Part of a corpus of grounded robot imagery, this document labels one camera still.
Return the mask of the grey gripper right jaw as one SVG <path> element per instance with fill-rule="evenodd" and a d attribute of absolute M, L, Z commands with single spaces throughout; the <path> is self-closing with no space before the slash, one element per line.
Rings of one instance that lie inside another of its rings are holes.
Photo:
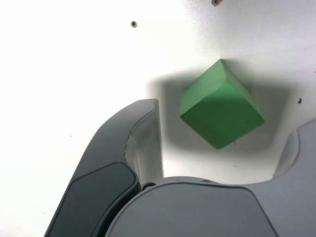
<path fill-rule="evenodd" d="M 316 234 L 316 123 L 288 136 L 268 181 L 223 185 L 167 178 L 134 197 L 108 237 L 313 237 Z"/>

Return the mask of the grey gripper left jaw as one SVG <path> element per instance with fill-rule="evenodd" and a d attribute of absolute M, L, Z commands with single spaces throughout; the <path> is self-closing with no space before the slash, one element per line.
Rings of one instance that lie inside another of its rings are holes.
<path fill-rule="evenodd" d="M 163 177 L 157 99 L 136 101 L 109 118 L 80 159 L 47 237 L 103 237 L 144 184 Z"/>

